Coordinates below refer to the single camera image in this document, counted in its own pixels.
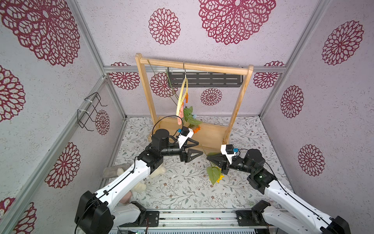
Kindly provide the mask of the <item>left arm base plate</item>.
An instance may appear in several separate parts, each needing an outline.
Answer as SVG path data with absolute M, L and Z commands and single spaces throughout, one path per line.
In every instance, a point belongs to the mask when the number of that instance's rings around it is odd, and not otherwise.
M 140 214 L 135 222 L 122 224 L 120 227 L 158 227 L 160 220 L 159 216 L 159 211 L 145 211 Z

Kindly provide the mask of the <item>orange artificial flower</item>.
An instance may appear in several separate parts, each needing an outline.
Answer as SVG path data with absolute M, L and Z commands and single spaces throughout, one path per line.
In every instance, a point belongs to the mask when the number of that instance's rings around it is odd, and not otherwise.
M 180 117 L 178 117 L 177 115 L 176 116 L 173 116 L 173 117 L 176 117 L 177 118 L 177 123 L 178 125 L 183 125 L 185 127 L 188 127 L 189 128 L 189 125 L 187 125 L 185 122 L 184 122 L 184 119 L 181 119 Z M 197 133 L 201 130 L 201 125 L 199 125 L 199 128 L 193 128 L 192 129 L 194 133 Z

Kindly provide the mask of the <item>yellow artificial sunflower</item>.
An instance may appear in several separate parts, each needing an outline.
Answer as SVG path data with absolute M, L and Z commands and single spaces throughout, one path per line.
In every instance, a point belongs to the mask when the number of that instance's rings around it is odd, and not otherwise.
M 219 152 L 208 153 L 205 147 L 203 147 L 203 152 L 206 155 L 206 159 L 209 162 L 209 166 L 206 168 L 206 172 L 208 174 L 211 185 L 214 186 L 216 183 L 219 183 L 224 178 L 224 175 L 221 172 L 221 168 L 219 168 L 216 163 L 211 162 L 209 158 L 213 156 L 220 156 L 221 153 Z

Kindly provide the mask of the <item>yellow wavy clothes hanger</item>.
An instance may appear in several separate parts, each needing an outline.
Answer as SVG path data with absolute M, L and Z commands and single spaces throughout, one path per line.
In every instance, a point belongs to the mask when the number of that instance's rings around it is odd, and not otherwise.
M 188 93 L 188 90 L 189 90 L 189 81 L 188 81 L 188 78 L 187 78 L 187 73 L 185 72 L 185 77 L 183 79 L 180 94 L 179 94 L 179 98 L 178 98 L 176 115 L 178 115 L 179 108 L 183 105 L 183 103 L 185 101 L 185 93 Z

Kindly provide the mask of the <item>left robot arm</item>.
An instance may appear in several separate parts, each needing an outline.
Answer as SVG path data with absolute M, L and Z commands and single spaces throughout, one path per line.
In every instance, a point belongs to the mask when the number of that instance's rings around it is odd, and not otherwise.
M 138 202 L 117 207 L 121 199 L 139 182 L 153 174 L 162 164 L 164 157 L 178 156 L 181 162 L 190 162 L 202 155 L 194 150 L 199 142 L 192 139 L 194 132 L 188 127 L 179 130 L 173 138 L 166 129 L 158 129 L 152 142 L 134 159 L 134 163 L 108 185 L 92 193 L 86 191 L 79 200 L 75 217 L 77 229 L 86 234 L 108 234 L 113 227 L 130 224 L 147 225 L 146 208 Z

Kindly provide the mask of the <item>peach artificial rose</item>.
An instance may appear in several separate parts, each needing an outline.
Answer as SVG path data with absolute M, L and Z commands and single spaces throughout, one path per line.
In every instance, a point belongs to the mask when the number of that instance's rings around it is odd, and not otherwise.
M 169 72 L 169 68 L 166 69 L 166 72 L 167 72 L 167 82 L 168 82 L 168 86 L 169 88 L 171 88 L 171 91 L 172 91 L 172 95 L 175 96 L 177 98 L 177 103 L 178 103 L 178 98 L 179 98 L 179 95 L 177 94 L 177 92 L 174 90 L 175 89 L 175 86 L 172 84 L 171 82 L 171 78 L 170 78 L 170 72 Z M 184 122 L 189 125 L 189 128 L 199 128 L 199 125 L 202 123 L 201 121 L 197 120 L 196 119 L 196 116 L 193 114 L 193 107 L 190 106 L 190 107 L 187 107 L 187 104 L 186 101 L 184 101 L 183 103 L 183 109 L 184 109 Z

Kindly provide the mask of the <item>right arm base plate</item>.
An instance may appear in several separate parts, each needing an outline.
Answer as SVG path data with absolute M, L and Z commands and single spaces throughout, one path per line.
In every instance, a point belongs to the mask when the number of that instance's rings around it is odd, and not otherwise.
M 269 225 L 263 218 L 262 214 L 252 210 L 237 210 L 235 212 L 238 225 L 244 226 L 267 226 Z

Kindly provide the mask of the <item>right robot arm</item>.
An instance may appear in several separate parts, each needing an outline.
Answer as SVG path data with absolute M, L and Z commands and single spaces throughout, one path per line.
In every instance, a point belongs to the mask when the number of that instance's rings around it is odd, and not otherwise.
M 288 234 L 349 234 L 350 226 L 346 220 L 335 218 L 313 207 L 291 190 L 286 188 L 274 175 L 264 167 L 266 160 L 257 149 L 249 149 L 242 158 L 236 153 L 238 149 L 226 150 L 222 145 L 221 153 L 208 156 L 221 172 L 227 174 L 230 169 L 248 173 L 247 181 L 252 188 L 277 202 L 286 212 L 261 200 L 251 208 L 248 219 L 254 224 L 273 225 Z

